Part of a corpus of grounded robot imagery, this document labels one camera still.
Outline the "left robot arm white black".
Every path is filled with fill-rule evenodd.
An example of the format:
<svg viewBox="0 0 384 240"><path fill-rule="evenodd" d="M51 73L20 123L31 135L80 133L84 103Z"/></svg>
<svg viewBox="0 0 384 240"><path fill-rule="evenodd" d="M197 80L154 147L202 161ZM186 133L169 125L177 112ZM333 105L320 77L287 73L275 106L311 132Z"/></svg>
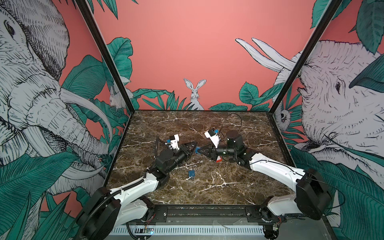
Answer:
<svg viewBox="0 0 384 240"><path fill-rule="evenodd" d="M143 218L153 206L145 195L162 188L170 172L187 162L197 145L192 141L177 150L166 148L141 178L118 188L96 190L76 217L79 229L74 238L103 240L115 227Z"/></svg>

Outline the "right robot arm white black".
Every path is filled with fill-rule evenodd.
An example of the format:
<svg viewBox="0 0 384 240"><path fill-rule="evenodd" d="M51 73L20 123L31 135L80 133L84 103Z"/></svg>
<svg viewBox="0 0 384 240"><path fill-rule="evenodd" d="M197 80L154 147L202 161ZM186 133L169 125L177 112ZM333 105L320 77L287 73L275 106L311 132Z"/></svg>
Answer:
<svg viewBox="0 0 384 240"><path fill-rule="evenodd" d="M267 175L293 190L293 194L270 197L260 205L258 217L266 223L281 221L286 215L304 215L320 220L331 201L329 186L321 174L313 169L303 170L272 160L262 153L246 147L243 137L236 131L226 134L226 143L220 143L219 131L209 130L205 136L211 140L197 149L213 161L227 157L254 172Z"/></svg>

